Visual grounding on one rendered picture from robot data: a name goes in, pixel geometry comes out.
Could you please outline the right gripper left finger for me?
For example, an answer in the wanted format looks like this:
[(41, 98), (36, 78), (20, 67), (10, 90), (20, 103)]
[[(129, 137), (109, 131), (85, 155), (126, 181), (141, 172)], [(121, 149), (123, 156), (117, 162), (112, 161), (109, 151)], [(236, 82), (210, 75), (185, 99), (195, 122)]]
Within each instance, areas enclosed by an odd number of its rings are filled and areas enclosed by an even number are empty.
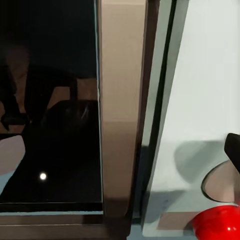
[(0, 194), (27, 152), (22, 133), (0, 138)]

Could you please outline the microwave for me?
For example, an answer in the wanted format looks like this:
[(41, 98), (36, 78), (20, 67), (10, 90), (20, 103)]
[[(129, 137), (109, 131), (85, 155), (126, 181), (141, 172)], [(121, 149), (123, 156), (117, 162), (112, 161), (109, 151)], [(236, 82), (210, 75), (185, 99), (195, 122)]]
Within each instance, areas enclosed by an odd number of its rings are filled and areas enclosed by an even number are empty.
[(0, 0), (0, 240), (240, 240), (229, 133), (240, 0)]

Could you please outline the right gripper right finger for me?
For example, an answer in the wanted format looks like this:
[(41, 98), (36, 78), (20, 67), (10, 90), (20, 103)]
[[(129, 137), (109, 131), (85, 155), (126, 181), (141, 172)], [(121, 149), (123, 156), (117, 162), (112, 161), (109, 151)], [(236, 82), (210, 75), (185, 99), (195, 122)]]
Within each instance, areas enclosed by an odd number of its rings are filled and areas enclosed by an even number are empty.
[(229, 133), (225, 140), (224, 151), (240, 173), (240, 135)]

